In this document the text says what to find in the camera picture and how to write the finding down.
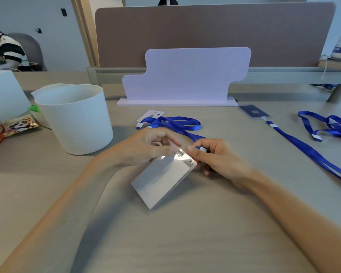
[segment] white card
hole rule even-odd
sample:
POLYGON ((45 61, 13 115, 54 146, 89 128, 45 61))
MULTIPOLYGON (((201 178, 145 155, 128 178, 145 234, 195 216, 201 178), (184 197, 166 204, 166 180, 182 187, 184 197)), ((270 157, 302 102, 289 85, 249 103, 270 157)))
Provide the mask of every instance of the white card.
POLYGON ((148 110, 145 112, 144 115, 142 115, 139 119, 137 119, 136 121, 138 123, 140 123, 143 119, 145 119, 146 117, 151 117, 151 118, 154 118, 154 119, 157 119, 161 116, 164 115, 165 112, 162 112, 162 111, 155 111, 155 110, 148 110))
POLYGON ((197 165, 181 149, 154 159, 131 183, 149 209, 164 199, 197 165))
POLYGON ((28 111, 30 102, 12 71, 0 71, 0 121, 4 123, 28 111))

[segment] blue lanyard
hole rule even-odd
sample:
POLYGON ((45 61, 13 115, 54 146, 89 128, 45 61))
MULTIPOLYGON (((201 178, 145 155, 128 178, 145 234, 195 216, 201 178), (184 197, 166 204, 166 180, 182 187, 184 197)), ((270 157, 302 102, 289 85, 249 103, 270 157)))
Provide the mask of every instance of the blue lanyard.
MULTIPOLYGON (((298 113, 298 116, 300 116, 303 120, 304 126, 307 129, 307 131, 312 135, 312 137, 316 140, 321 142, 322 138, 320 138, 317 135, 317 132, 320 130, 314 131, 309 123, 309 120, 301 115, 309 115, 313 116, 316 119, 323 120, 323 122, 328 123, 328 126, 330 125, 333 129, 320 129, 323 131, 327 131, 337 137, 341 137, 341 128, 336 127, 334 123, 329 123, 328 119, 333 119, 336 122, 341 124, 341 118, 337 116, 330 116, 328 118, 324 118, 316 113, 308 112, 308 111, 300 111, 298 113)), ((341 179, 341 176, 336 174, 333 170, 341 174, 341 169, 337 167, 336 165, 332 164, 330 161, 326 160, 318 151, 316 151, 313 147, 307 145, 306 143, 300 141, 299 139, 283 132, 276 124, 274 124, 272 121, 264 119, 267 124, 269 124, 272 128, 274 128, 276 131, 278 131, 280 134, 282 134, 287 140, 289 140, 293 145, 295 145, 300 151, 302 151, 305 155, 307 155, 309 158, 311 158, 313 161, 315 161, 318 165, 323 167, 324 169, 331 172, 333 175, 341 179)))
POLYGON ((193 142, 196 142, 199 139, 204 139, 205 137, 188 133, 188 131, 194 131, 199 130, 201 128, 201 123, 192 118, 186 118, 186 117, 159 117, 157 119, 147 117, 141 121, 141 123, 150 123, 148 127, 151 128, 157 128, 157 127, 166 127, 174 132, 177 132, 179 134, 186 135, 192 139, 193 142))

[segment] hand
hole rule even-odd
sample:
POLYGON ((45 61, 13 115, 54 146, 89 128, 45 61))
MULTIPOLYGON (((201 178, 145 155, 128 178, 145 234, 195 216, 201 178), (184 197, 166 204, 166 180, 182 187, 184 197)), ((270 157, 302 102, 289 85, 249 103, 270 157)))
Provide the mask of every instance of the hand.
POLYGON ((170 142, 181 146, 176 134, 168 128, 144 128, 100 156, 104 160, 115 160, 115 165, 119 167, 134 166, 176 152, 178 148, 171 146, 170 142))
POLYGON ((245 179, 253 170, 251 165, 235 154, 223 139, 200 139, 193 147, 187 147, 186 152, 196 160, 199 167, 201 162, 205 163, 202 170, 206 175, 209 175, 211 167, 227 179, 238 182, 245 179), (207 153, 196 148, 201 146, 207 149, 207 153))

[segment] black and white striped shirt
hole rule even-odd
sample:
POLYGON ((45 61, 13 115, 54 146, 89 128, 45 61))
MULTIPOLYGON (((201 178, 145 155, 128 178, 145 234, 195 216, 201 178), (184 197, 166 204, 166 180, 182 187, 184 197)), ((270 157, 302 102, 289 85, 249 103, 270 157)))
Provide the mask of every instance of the black and white striped shirt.
POLYGON ((0 56, 5 60, 17 61, 20 66, 29 67, 29 61, 25 51, 18 41, 6 36, 0 31, 0 56))

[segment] left hand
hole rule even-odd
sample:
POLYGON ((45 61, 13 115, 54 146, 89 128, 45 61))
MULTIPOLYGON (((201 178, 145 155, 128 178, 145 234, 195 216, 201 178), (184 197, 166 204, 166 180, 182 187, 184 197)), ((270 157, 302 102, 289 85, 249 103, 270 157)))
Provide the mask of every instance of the left hand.
POLYGON ((134 166, 176 152, 177 147, 171 146, 170 141, 181 146, 176 133, 168 128, 143 128, 99 156, 104 161, 107 159, 114 161, 115 165, 119 167, 134 166))

